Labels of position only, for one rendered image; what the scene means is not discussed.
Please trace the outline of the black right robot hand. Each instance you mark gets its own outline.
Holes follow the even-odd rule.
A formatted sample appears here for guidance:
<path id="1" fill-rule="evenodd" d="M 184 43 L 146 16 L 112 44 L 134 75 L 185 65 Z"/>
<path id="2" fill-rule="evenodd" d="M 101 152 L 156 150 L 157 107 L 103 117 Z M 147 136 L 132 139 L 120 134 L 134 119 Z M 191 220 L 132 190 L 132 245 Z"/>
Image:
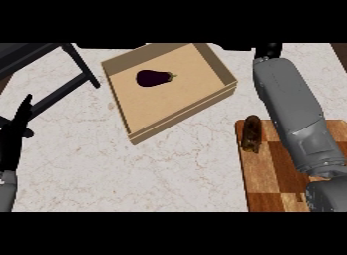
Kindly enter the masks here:
<path id="1" fill-rule="evenodd" d="M 280 43 L 259 43 L 255 45 L 253 58 L 279 58 L 282 52 Z"/>

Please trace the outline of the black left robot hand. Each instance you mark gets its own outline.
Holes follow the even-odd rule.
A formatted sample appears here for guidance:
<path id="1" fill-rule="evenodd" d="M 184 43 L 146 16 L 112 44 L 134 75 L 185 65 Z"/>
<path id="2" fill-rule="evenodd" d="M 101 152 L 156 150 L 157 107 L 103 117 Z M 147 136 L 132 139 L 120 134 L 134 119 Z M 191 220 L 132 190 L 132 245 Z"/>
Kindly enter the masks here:
<path id="1" fill-rule="evenodd" d="M 0 129 L 0 175 L 14 171 L 18 165 L 21 137 L 32 114 L 32 95 L 27 95 L 18 105 L 14 118 Z"/>

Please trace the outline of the dark purple eggplant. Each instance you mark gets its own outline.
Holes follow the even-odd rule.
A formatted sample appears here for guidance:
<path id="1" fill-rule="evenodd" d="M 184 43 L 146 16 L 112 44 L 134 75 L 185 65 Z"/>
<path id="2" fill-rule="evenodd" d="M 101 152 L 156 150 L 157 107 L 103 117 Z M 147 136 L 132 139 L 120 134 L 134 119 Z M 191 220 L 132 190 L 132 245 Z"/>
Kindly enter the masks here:
<path id="1" fill-rule="evenodd" d="M 174 77 L 175 74 L 172 74 L 171 72 L 140 70 L 135 75 L 135 81 L 141 87 L 153 87 L 169 82 Z"/>

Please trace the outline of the cardboard box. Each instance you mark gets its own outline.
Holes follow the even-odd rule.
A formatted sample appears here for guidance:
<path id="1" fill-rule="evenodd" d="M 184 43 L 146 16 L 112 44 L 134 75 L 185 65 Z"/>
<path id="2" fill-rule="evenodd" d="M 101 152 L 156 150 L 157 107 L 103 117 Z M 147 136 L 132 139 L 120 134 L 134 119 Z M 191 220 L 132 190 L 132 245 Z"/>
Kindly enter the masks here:
<path id="1" fill-rule="evenodd" d="M 233 94 L 236 77 L 205 43 L 150 43 L 101 62 L 122 123 L 132 144 Z M 137 71 L 174 74 L 144 88 Z"/>

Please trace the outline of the wooden checkered cutting board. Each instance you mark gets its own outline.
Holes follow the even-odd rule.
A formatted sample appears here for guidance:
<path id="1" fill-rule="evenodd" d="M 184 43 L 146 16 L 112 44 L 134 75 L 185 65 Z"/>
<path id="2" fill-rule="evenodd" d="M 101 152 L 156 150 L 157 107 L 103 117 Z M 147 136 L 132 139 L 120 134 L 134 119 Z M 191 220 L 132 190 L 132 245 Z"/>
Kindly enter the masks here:
<path id="1" fill-rule="evenodd" d="M 347 123 L 327 120 L 326 126 L 347 159 Z M 299 173 L 282 146 L 271 120 L 261 121 L 258 153 L 237 149 L 246 207 L 249 212 L 307 212 L 304 188 L 320 177 Z"/>

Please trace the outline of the brown elongated vegetable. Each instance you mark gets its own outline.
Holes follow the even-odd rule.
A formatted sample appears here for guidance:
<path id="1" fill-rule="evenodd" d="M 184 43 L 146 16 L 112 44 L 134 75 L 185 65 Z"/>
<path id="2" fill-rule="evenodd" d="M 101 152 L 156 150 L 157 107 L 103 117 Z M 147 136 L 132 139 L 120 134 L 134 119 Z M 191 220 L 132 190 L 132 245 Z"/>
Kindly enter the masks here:
<path id="1" fill-rule="evenodd" d="M 251 115 L 243 122 L 240 147 L 243 151 L 258 153 L 259 145 L 261 120 L 256 115 Z"/>

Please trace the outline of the black metal frame stand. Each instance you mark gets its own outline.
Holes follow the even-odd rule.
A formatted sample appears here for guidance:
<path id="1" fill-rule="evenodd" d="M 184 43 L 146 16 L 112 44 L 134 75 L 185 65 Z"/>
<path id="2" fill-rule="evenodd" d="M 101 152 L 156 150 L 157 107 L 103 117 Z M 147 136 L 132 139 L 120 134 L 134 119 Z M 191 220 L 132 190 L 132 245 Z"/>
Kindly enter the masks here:
<path id="1" fill-rule="evenodd" d="M 38 60 L 55 48 L 61 48 L 70 56 L 80 74 L 32 106 L 30 119 L 63 97 L 89 81 L 97 88 L 100 83 L 70 43 L 0 43 L 0 81 Z"/>

